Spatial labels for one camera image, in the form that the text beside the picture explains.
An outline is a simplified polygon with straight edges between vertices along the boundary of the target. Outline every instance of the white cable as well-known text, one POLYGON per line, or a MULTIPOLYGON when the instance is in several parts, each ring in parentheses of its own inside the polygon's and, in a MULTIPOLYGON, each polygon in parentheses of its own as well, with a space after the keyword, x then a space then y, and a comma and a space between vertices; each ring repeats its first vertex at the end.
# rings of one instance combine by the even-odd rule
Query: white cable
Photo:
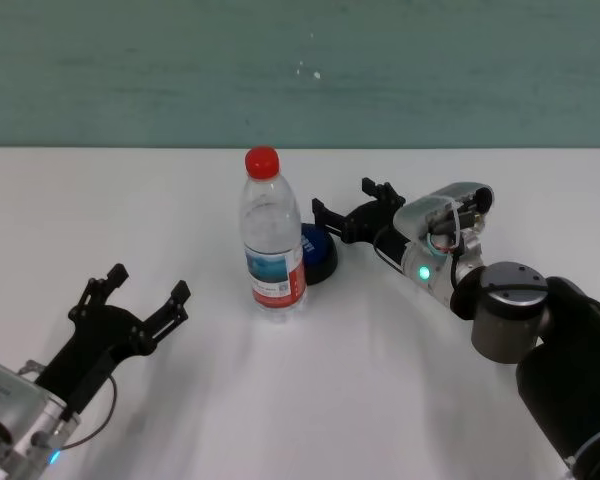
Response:
POLYGON ((462 206, 461 203, 456 202, 455 198, 447 197, 446 195, 428 195, 432 198, 442 198, 443 200, 448 200, 451 202, 451 208, 453 208, 453 220, 456 223, 456 239, 455 243, 451 248, 458 248, 460 246, 460 215, 458 215, 458 208, 462 206))

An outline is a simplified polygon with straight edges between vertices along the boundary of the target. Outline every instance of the water bottle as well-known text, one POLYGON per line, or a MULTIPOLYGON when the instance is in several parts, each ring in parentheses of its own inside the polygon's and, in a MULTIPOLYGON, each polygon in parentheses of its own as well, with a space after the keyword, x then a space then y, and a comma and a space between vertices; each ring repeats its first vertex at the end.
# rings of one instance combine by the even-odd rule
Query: water bottle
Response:
POLYGON ((306 290, 298 205, 273 148, 251 149, 245 165, 240 232, 253 298, 267 310, 288 311, 306 290))

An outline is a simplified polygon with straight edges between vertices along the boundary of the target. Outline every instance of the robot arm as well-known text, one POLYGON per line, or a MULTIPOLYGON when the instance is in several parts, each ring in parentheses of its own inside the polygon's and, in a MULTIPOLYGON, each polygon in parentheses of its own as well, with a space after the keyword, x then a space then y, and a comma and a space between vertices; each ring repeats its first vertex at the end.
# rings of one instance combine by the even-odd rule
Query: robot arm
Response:
POLYGON ((183 281, 144 322, 105 305, 127 278, 124 266, 117 264, 106 279, 89 280, 69 312, 73 336, 35 383, 0 365, 0 480, 39 478, 118 364, 135 355, 150 355, 188 318, 183 305, 191 294, 183 281))
POLYGON ((314 199, 316 225, 344 243, 372 244, 389 266, 473 320, 481 355, 518 364, 518 392, 575 478, 600 480, 600 303, 527 265, 484 265, 487 185, 454 183, 408 204, 388 183, 365 178, 362 187, 375 200, 346 217, 314 199))

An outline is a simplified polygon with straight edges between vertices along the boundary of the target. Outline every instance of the teal wall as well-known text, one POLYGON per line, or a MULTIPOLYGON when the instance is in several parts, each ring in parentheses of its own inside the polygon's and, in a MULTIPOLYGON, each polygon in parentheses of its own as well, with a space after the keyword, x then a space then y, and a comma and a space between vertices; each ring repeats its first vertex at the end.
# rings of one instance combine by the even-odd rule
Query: teal wall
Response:
POLYGON ((600 0, 0 0, 0 145, 257 143, 600 147, 600 0))

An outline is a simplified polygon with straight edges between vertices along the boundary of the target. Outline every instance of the white table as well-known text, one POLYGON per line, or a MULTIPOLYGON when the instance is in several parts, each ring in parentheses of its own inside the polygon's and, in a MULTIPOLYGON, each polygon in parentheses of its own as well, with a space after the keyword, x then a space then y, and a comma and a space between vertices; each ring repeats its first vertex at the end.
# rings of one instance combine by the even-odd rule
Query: white table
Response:
MULTIPOLYGON (((283 151, 305 220, 346 213, 360 179, 415 199, 490 184, 486 263, 517 260, 600 300, 600 150, 283 151)), ((478 355, 470 323, 374 258, 340 265, 287 324, 250 298, 238 234, 243 152, 0 149, 0 362, 48 361, 90 276, 131 278, 111 303, 144 317, 180 278, 189 321, 115 373, 118 409, 45 479, 554 480, 557 454, 512 367, 478 355), (218 256, 211 252, 222 252, 218 256)), ((72 437, 106 414, 110 387, 72 437)))

